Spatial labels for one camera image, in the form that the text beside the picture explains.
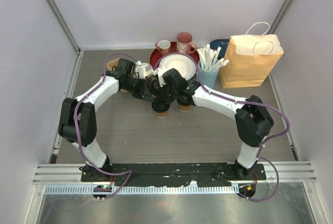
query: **blue cup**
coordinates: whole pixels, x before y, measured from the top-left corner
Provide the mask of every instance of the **blue cup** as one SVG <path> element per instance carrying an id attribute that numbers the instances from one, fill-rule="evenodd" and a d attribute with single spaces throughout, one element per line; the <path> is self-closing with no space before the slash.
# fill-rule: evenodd
<path id="1" fill-rule="evenodd" d="M 198 72 L 200 72 L 202 83 L 212 89 L 215 85 L 215 80 L 217 77 L 217 73 L 219 72 L 219 69 L 215 72 L 204 71 L 201 69 L 200 62 L 198 64 L 198 67 L 199 67 Z M 199 74 L 197 74 L 196 81 L 200 82 Z"/>

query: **black metal base plate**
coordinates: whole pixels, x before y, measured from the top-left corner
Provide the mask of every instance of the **black metal base plate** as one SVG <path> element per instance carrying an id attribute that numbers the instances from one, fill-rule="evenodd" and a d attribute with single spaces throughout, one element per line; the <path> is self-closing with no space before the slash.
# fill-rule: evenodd
<path id="1" fill-rule="evenodd" d="M 132 170 L 131 178 L 126 186 L 187 186 L 192 180 L 198 186 L 227 186 L 229 181 L 241 181 L 235 174 L 235 165 L 227 163 L 165 163 L 165 164 L 112 164 L 112 173 Z M 256 164 L 254 172 L 257 180 L 266 180 L 264 166 Z M 126 176 L 115 176 L 114 183 L 120 186 Z M 244 180 L 253 180 L 248 175 Z M 92 182 L 90 177 L 82 174 L 82 182 Z"/>

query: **brown paper bag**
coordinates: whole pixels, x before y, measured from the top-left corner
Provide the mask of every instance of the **brown paper bag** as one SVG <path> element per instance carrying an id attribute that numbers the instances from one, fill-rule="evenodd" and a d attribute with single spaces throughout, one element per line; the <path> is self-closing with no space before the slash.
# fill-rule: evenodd
<path id="1" fill-rule="evenodd" d="M 232 36 L 224 56 L 229 63 L 220 69 L 223 88 L 260 86 L 282 54 L 276 35 Z"/>

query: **bag handle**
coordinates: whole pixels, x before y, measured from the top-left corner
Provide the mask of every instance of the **bag handle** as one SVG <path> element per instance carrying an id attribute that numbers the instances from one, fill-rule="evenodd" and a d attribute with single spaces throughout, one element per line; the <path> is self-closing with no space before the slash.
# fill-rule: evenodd
<path id="1" fill-rule="evenodd" d="M 255 26 L 255 25 L 257 25 L 257 24 L 261 24 L 261 23 L 264 23 L 264 24 L 268 25 L 268 29 L 263 33 L 263 35 L 266 35 L 267 32 L 268 32 L 268 31 L 270 30 L 270 28 L 271 28 L 270 24 L 267 23 L 267 22 L 256 22 L 255 24 L 253 24 L 253 25 L 248 29 L 248 31 L 245 33 L 245 35 L 247 35 L 247 34 L 249 33 L 250 29 L 252 29 L 253 26 Z"/>
<path id="2" fill-rule="evenodd" d="M 253 49 L 252 49 L 252 55 L 253 55 L 253 52 L 254 52 L 254 48 L 255 48 L 255 46 L 256 46 L 258 43 L 262 43 L 262 42 L 270 42 L 270 43 L 272 44 L 272 50 L 271 50 L 271 52 L 269 53 L 269 55 L 273 52 L 273 49 L 274 49 L 274 43 L 273 43 L 273 42 L 271 42 L 271 41 L 261 41 L 261 42 L 257 42 L 257 43 L 254 45 L 254 47 L 253 47 Z"/>

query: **wooden table surface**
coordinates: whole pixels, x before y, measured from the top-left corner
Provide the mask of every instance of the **wooden table surface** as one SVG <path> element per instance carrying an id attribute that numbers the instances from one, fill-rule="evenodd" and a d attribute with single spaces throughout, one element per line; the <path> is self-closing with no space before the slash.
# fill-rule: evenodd
<path id="1" fill-rule="evenodd" d="M 106 56 L 119 52 L 148 62 L 152 50 L 85 51 L 73 96 L 92 87 L 102 75 Z M 277 107 L 268 78 L 260 87 L 222 89 L 218 76 L 214 89 L 234 96 L 257 95 Z M 281 117 L 270 113 L 275 121 L 271 134 L 283 131 Z M 240 151 L 235 122 L 203 107 L 181 112 L 175 102 L 165 118 L 158 118 L 150 102 L 119 92 L 99 108 L 96 118 L 97 141 L 113 163 L 235 161 Z M 273 161 L 294 160 L 286 135 L 268 142 L 262 156 Z M 57 163 L 83 162 L 77 149 L 63 140 Z"/>

